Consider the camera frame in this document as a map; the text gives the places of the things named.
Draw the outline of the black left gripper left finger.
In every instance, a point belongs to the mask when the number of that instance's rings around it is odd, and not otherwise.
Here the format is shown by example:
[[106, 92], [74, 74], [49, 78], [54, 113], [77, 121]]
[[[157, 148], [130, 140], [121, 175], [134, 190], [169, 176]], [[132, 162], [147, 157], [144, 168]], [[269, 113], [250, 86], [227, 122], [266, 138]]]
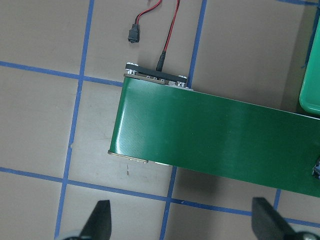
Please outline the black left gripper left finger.
[[111, 204], [99, 200], [82, 228], [81, 240], [109, 240], [112, 234]]

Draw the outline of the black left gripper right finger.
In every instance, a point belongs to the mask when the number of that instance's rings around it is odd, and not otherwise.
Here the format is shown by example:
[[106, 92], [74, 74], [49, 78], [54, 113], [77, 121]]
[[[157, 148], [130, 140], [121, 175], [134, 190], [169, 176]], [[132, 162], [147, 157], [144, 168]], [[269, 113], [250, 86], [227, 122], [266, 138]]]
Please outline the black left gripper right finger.
[[264, 197], [253, 197], [251, 228], [258, 240], [291, 240], [296, 232]]

